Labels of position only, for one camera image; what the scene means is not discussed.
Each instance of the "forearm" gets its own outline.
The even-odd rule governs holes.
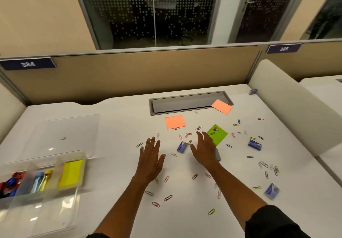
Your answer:
[[[242,229],[245,230],[246,221],[259,208],[267,205],[266,202],[222,167],[219,162],[213,163],[207,170],[219,186]]]
[[[146,185],[133,177],[95,232],[110,238],[129,238],[145,189]]]

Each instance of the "desk surface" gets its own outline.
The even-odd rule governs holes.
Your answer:
[[[225,90],[234,108],[225,115],[214,108],[181,113],[150,116],[148,99]],[[254,192],[267,203],[280,207],[312,237],[340,237],[342,227],[342,189],[312,157],[294,135],[281,123],[257,95],[248,95],[248,85],[156,93],[111,98],[91,106],[76,103],[57,103],[30,106],[23,113],[6,139],[0,145],[1,162],[16,161],[30,139],[35,126],[41,122],[78,116],[99,114],[99,128],[95,155],[88,160],[84,191],[80,194],[77,227],[63,237],[81,237],[95,230],[110,208],[122,194],[134,175],[139,158],[136,145],[148,137],[160,134],[160,153],[166,153],[164,169],[158,177],[160,184],[152,182],[147,190],[153,197],[144,195],[138,210],[132,238],[136,237],[244,237],[237,220],[221,196],[214,180],[207,178],[206,170],[187,149],[178,157],[175,152],[182,135],[193,133],[197,145],[197,125],[208,131],[218,124],[229,134],[219,144],[221,164],[248,187],[261,186]],[[164,118],[183,115],[187,126],[167,130]],[[234,139],[232,132],[241,132]],[[248,137],[262,136],[261,151],[247,146]],[[274,171],[259,168],[258,161],[277,165]],[[199,176],[192,180],[196,173]],[[280,193],[274,201],[263,192],[274,183]],[[167,202],[163,199],[173,198]],[[160,208],[151,203],[156,201]],[[208,216],[215,208],[216,212]]]
[[[342,75],[303,79],[300,84],[342,116]],[[342,180],[342,143],[320,155],[327,166]]]

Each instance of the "sticky note pad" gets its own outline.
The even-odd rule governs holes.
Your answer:
[[[230,110],[232,110],[233,106],[229,106],[228,104],[224,103],[221,100],[216,100],[214,104],[211,105],[213,108],[216,108],[218,111],[222,112],[223,114],[228,114]]]
[[[186,123],[183,116],[166,117],[165,123],[167,129],[186,127]]]
[[[77,184],[79,176],[80,176],[82,163],[83,163],[83,160],[69,161],[65,163],[62,177],[58,183],[58,187]]]
[[[214,141],[215,145],[219,145],[219,143],[228,135],[226,131],[216,124],[207,132],[207,134]]]

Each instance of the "orange sticky note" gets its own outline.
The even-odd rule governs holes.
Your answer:
[[[229,106],[228,104],[222,102],[221,100],[216,100],[214,104],[212,104],[211,106],[226,115],[233,108],[233,106]]]
[[[183,116],[166,117],[165,123],[167,129],[186,127],[186,123]]]

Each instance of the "person's left hand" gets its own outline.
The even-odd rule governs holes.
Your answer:
[[[151,181],[155,180],[158,174],[163,169],[165,154],[162,154],[158,160],[158,153],[160,147],[160,140],[154,145],[155,138],[147,139],[145,149],[140,147],[140,157],[138,167],[135,172],[135,178],[143,185],[148,185]]]

